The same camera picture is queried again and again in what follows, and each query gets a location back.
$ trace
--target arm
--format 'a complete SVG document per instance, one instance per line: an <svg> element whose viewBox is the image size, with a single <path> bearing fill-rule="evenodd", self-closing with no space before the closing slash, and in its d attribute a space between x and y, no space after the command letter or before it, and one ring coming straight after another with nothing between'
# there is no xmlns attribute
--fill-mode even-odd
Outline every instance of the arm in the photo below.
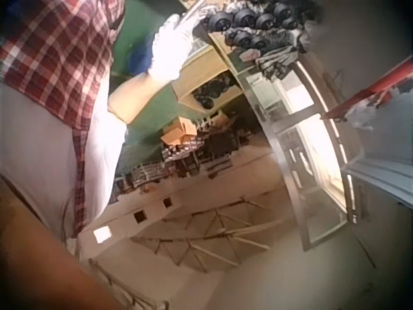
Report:
<svg viewBox="0 0 413 310"><path fill-rule="evenodd" d="M0 279L2 286L10 290L2 289L2 293L11 293L22 303L20 307L122 309L27 211L1 178Z"/></svg>
<svg viewBox="0 0 413 310"><path fill-rule="evenodd" d="M109 97L109 112L131 123L166 82L155 80L150 74L140 74L120 85Z"/></svg>
<svg viewBox="0 0 413 310"><path fill-rule="evenodd" d="M108 109L111 113L131 123L157 92L179 77L191 51L192 31L199 19L200 15L195 15L180 25L177 14L167 19L153 42L151 67L146 74L124 82L110 95Z"/></svg>

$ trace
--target person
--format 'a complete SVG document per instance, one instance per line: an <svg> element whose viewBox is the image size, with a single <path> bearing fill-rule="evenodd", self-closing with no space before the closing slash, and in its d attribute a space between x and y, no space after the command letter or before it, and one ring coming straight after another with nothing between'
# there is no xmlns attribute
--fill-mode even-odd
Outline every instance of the person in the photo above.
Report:
<svg viewBox="0 0 413 310"><path fill-rule="evenodd" d="M2 179L0 309L124 309Z"/></svg>
<svg viewBox="0 0 413 310"><path fill-rule="evenodd" d="M124 0L15 0L1 29L0 176L56 236L75 238L110 199L126 125L179 77L200 16L172 15L152 64L108 97Z"/></svg>

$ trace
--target plaid shirt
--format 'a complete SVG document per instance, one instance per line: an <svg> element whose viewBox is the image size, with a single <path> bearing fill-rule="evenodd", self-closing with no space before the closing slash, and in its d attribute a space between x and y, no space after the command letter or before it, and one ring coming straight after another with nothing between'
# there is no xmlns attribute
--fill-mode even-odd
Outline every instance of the plaid shirt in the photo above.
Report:
<svg viewBox="0 0 413 310"><path fill-rule="evenodd" d="M0 79L72 127L74 236L87 224L86 141L124 14L124 0L17 0L3 23Z"/></svg>

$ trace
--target glass door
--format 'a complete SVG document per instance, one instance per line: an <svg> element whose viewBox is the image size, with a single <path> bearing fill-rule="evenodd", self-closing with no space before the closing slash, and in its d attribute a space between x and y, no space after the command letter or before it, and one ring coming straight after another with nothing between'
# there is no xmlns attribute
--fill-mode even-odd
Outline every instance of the glass door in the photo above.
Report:
<svg viewBox="0 0 413 310"><path fill-rule="evenodd" d="M334 129L320 120L325 109L298 70L273 83L260 72L240 80L283 172L306 251L345 226L350 195Z"/></svg>

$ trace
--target hand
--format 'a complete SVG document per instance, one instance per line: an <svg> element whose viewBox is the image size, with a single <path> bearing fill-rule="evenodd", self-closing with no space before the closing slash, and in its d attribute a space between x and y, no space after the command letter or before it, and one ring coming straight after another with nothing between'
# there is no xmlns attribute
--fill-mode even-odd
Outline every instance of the hand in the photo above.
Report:
<svg viewBox="0 0 413 310"><path fill-rule="evenodd" d="M199 23L200 15L195 14L178 25L179 15L170 16L155 35L152 45L152 65L150 76L162 83L169 83L179 77L179 72L192 49L192 31Z"/></svg>

